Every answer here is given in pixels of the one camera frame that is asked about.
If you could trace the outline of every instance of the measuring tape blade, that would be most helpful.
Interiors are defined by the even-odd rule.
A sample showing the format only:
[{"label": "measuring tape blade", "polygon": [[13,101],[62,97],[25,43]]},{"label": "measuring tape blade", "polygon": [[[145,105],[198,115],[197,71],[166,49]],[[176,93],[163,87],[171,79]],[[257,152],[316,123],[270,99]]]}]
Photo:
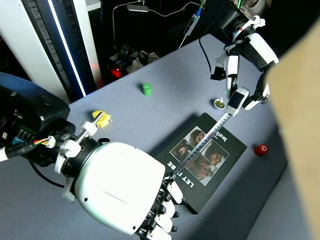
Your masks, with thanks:
[{"label": "measuring tape blade", "polygon": [[228,119],[232,116],[230,113],[225,113],[216,124],[210,129],[210,131],[204,136],[204,138],[192,149],[192,151],[185,157],[185,159],[181,162],[180,166],[177,167],[174,171],[174,174],[179,174],[185,166],[188,165],[193,159],[199,156],[201,149],[205,148],[209,141],[216,135],[216,133],[223,127],[223,125],[228,121]]}]

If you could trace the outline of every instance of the small bowl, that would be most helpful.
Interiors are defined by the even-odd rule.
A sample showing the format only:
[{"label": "small bowl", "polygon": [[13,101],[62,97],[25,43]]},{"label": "small bowl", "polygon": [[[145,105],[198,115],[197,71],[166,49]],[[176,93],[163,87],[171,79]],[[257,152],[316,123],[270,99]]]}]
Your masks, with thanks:
[{"label": "small bowl", "polygon": [[217,109],[217,110],[223,110],[223,109],[226,108],[226,103],[225,103],[225,101],[222,100],[221,103],[220,103],[220,101],[221,101],[221,99],[216,99],[216,100],[214,100],[214,102],[213,102],[213,106],[214,106],[214,108]]}]

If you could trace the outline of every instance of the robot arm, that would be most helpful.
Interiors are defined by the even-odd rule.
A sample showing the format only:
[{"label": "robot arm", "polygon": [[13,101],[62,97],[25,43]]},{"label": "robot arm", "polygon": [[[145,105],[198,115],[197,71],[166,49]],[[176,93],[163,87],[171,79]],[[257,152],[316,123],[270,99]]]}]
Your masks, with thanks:
[{"label": "robot arm", "polygon": [[224,3],[220,12],[215,19],[216,25],[222,29],[231,43],[224,47],[222,55],[216,60],[211,79],[219,81],[226,79],[226,96],[229,99],[238,87],[236,80],[239,71],[239,55],[243,54],[262,72],[254,94],[243,104],[244,109],[250,110],[258,103],[268,102],[270,91],[265,81],[265,74],[270,67],[279,63],[279,59],[266,41],[256,33],[256,28],[265,25],[264,19],[256,15],[247,20],[229,1]]},{"label": "robot arm", "polygon": [[41,167],[54,164],[66,177],[62,195],[97,221],[145,240],[172,239],[174,203],[183,194],[164,165],[133,146],[91,138],[106,113],[85,121],[76,136],[62,100],[19,77],[0,72],[0,80],[0,162],[22,155]]}]

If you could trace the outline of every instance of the red cap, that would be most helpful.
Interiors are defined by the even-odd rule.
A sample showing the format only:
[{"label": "red cap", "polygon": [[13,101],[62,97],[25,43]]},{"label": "red cap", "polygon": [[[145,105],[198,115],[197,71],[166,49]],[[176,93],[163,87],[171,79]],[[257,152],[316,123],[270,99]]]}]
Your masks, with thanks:
[{"label": "red cap", "polygon": [[254,153],[258,156],[262,156],[262,155],[265,155],[269,152],[269,148],[267,145],[265,144],[261,144],[260,146],[257,146],[255,149],[254,149]]}]

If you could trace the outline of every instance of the led light strip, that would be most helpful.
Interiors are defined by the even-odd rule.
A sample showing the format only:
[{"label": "led light strip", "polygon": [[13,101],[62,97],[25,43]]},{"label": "led light strip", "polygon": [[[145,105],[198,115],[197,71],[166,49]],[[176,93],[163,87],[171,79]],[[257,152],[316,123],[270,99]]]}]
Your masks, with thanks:
[{"label": "led light strip", "polygon": [[58,19],[58,16],[57,16],[57,13],[56,13],[56,10],[55,10],[55,7],[52,3],[52,0],[47,0],[48,1],[48,4],[50,6],[50,10],[51,10],[51,13],[52,13],[52,16],[53,16],[53,19],[55,21],[55,25],[56,27],[58,28],[58,32],[60,34],[60,37],[61,37],[61,40],[62,40],[62,43],[63,43],[63,46],[64,46],[64,49],[66,51],[66,54],[69,58],[69,61],[71,63],[71,66],[72,66],[72,69],[74,71],[74,75],[75,75],[75,78],[79,84],[79,87],[81,89],[81,92],[82,92],[82,95],[85,97],[87,96],[86,95],[86,92],[85,92],[85,89],[84,89],[84,86],[82,85],[82,82],[80,80],[80,77],[79,77],[79,74],[78,74],[78,71],[76,69],[76,65],[75,65],[75,62],[71,56],[71,53],[70,53],[70,50],[69,50],[69,47],[68,47],[68,44],[67,44],[67,41],[66,41],[66,38],[65,38],[65,35],[64,35],[64,32],[62,31],[62,28],[61,28],[61,25],[60,25],[60,22],[59,22],[59,19]]},{"label": "led light strip", "polygon": [[223,125],[228,121],[228,119],[232,116],[232,114],[226,112],[219,121],[210,129],[210,131],[204,136],[204,138],[192,149],[192,151],[185,157],[185,159],[181,162],[180,166],[177,167],[174,171],[175,175],[178,175],[185,166],[190,163],[193,159],[199,156],[201,149],[205,148],[210,140],[216,135],[216,133],[223,127]]}]

